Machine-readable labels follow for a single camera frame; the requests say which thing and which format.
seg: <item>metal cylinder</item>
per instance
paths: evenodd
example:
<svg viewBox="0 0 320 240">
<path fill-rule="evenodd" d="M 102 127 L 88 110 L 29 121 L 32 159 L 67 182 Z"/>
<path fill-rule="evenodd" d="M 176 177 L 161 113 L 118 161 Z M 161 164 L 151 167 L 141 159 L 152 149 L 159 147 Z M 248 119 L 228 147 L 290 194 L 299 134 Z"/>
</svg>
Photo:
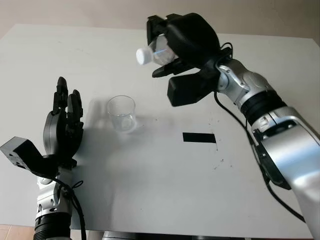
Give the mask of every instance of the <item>metal cylinder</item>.
<svg viewBox="0 0 320 240">
<path fill-rule="evenodd" d="M 71 216 L 57 212 L 38 217 L 35 220 L 33 240 L 46 240 L 57 237 L 70 237 Z"/>
</svg>

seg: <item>wire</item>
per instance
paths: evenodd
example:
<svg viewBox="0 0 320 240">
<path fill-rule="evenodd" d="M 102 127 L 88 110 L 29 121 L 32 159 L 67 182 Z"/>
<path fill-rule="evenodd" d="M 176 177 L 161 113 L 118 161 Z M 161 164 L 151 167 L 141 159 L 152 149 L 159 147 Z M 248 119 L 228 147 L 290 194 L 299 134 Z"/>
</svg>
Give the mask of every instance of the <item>wire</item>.
<svg viewBox="0 0 320 240">
<path fill-rule="evenodd" d="M 84 213 L 82 211 L 80 202 L 74 192 L 75 188 L 80 187 L 84 181 L 78 181 L 76 184 L 74 184 L 72 187 L 69 186 L 68 184 L 64 183 L 63 181 L 57 179 L 57 178 L 50 178 L 52 181 L 55 181 L 56 183 L 60 184 L 63 188 L 66 189 L 66 191 L 70 194 L 71 196 L 71 202 L 72 205 L 74 207 L 74 209 L 76 210 L 76 212 L 79 215 L 79 220 L 80 220 L 80 228 L 81 228 L 81 240 L 87 240 L 87 234 L 86 234 L 86 224 L 85 224 L 85 217 L 84 217 Z"/>
<path fill-rule="evenodd" d="M 231 42 L 227 41 L 224 44 L 222 44 L 220 49 L 222 49 L 225 45 L 229 45 L 230 46 L 230 48 L 231 48 L 231 58 L 233 59 L 233 57 L 234 57 L 234 46 L 232 45 Z"/>
<path fill-rule="evenodd" d="M 213 96 L 214 96 L 215 102 L 216 102 L 223 110 L 225 110 L 228 114 L 230 114 L 230 115 L 241 125 L 241 127 L 244 129 L 244 131 L 245 131 L 245 133 L 246 133 L 246 136 L 247 136 L 247 138 L 248 138 L 248 140 L 249 140 L 250 145 L 253 146 L 254 140 L 253 140 L 252 136 L 250 135 L 250 133 L 249 133 L 249 131 L 248 131 L 248 128 L 247 128 L 247 126 L 248 126 L 248 121 L 245 120 L 245 125 L 244 125 L 244 124 L 240 121 L 240 119 L 236 117 L 236 115 L 234 115 L 229 109 L 227 109 L 227 108 L 219 101 L 218 95 L 217 95 L 217 92 L 216 92 L 216 91 L 213 93 Z M 301 214 L 297 213 L 295 210 L 293 210 L 289 205 L 287 205 L 287 204 L 286 204 L 280 197 L 278 197 L 278 196 L 276 195 L 276 193 L 272 190 L 272 188 L 271 188 L 271 186 L 270 186 L 270 184 L 269 184 L 270 179 L 268 178 L 268 176 L 266 176 L 264 170 L 262 169 L 261 165 L 259 164 L 258 159 L 257 159 L 257 157 L 256 157 L 256 154 L 253 153 L 253 155 L 254 155 L 254 157 L 255 157 L 255 160 L 256 160 L 257 164 L 258 164 L 259 167 L 260 167 L 260 170 L 261 170 L 261 173 L 262 173 L 263 180 L 264 180 L 264 183 L 265 183 L 265 185 L 266 185 L 266 188 L 268 189 L 268 191 L 269 191 L 269 193 L 272 195 L 272 197 L 273 197 L 280 205 L 282 205 L 286 210 L 288 210 L 292 215 L 294 215 L 295 217 L 297 217 L 298 219 L 300 219 L 302 222 L 305 223 L 306 221 L 305 221 L 304 217 L 303 217 Z"/>
<path fill-rule="evenodd" d="M 276 193 L 272 190 L 271 186 L 269 183 L 266 183 L 266 188 L 269 190 L 270 194 L 272 195 L 272 197 L 275 198 L 275 200 L 278 201 L 278 203 L 280 203 L 285 209 L 287 209 L 292 215 L 294 215 L 295 217 L 297 217 L 298 219 L 300 219 L 302 222 L 306 222 L 305 218 L 300 215 L 299 213 L 297 213 L 295 210 L 293 210 L 290 206 L 288 206 L 284 201 L 282 201 L 282 199 L 280 197 L 278 197 L 278 195 L 276 195 Z"/>
</svg>

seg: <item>beige wall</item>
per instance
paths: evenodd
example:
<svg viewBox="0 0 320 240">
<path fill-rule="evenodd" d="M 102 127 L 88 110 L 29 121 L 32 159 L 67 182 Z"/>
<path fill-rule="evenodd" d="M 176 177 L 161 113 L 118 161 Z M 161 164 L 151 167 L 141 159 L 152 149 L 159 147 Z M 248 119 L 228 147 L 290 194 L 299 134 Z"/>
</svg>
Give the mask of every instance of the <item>beige wall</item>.
<svg viewBox="0 0 320 240">
<path fill-rule="evenodd" d="M 16 23 L 144 29 L 150 15 L 190 12 L 218 33 L 320 43 L 319 0 L 0 0 L 0 37 Z"/>
</svg>

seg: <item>robotic arm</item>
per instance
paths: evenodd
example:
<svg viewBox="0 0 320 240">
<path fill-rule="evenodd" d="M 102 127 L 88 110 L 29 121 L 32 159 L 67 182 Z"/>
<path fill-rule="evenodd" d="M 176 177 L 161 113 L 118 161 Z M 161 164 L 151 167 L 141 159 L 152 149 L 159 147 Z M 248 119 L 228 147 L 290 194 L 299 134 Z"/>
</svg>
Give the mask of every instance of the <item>robotic arm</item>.
<svg viewBox="0 0 320 240">
<path fill-rule="evenodd" d="M 251 125 L 250 133 L 245 130 L 267 187 L 272 181 L 292 189 L 304 216 L 300 219 L 320 240 L 320 138 L 316 131 L 263 76 L 233 59 L 230 43 L 231 47 L 222 48 L 226 43 L 220 47 L 215 31 L 200 15 L 171 14 L 167 19 L 154 15 L 146 27 L 148 44 L 163 34 L 178 56 L 155 70 L 154 78 L 199 69 L 170 78 L 167 95 L 172 106 L 196 103 L 211 92 L 221 106 L 217 92 L 227 95 Z"/>
<path fill-rule="evenodd" d="M 40 191 L 33 240 L 71 240 L 72 205 L 79 214 L 81 239 L 87 238 L 82 208 L 73 191 L 83 181 L 71 187 L 72 169 L 77 166 L 77 161 L 72 157 L 83 136 L 82 116 L 80 93 L 73 90 L 68 95 L 67 81 L 60 77 L 54 93 L 53 109 L 47 115 L 43 130 L 47 155 L 41 156 L 30 140 L 17 136 L 0 147 L 15 166 L 38 176 Z"/>
</svg>

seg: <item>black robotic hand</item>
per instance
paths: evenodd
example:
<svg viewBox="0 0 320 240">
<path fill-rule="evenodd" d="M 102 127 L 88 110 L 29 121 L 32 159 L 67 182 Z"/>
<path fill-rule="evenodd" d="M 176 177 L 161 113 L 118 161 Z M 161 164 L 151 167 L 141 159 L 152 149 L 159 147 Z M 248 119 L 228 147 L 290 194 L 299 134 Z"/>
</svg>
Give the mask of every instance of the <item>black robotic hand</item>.
<svg viewBox="0 0 320 240">
<path fill-rule="evenodd" d="M 170 78 L 167 95 L 172 106 L 193 104 L 217 89 L 220 72 L 217 62 L 227 59 L 232 49 L 221 49 L 213 28 L 198 14 L 170 14 L 166 19 L 154 15 L 146 23 L 148 45 L 164 34 L 168 46 L 178 56 L 173 62 L 156 69 L 152 77 L 180 74 L 197 68 L 194 74 Z"/>
<path fill-rule="evenodd" d="M 72 159 L 77 152 L 82 136 L 83 109 L 80 94 L 74 90 L 68 96 L 67 82 L 60 77 L 54 93 L 53 109 L 47 115 L 43 143 L 46 151 L 42 156 L 28 139 L 13 137 L 0 150 L 17 167 L 29 170 L 43 178 L 55 178 L 58 167 L 74 168 L 77 162 Z"/>
</svg>

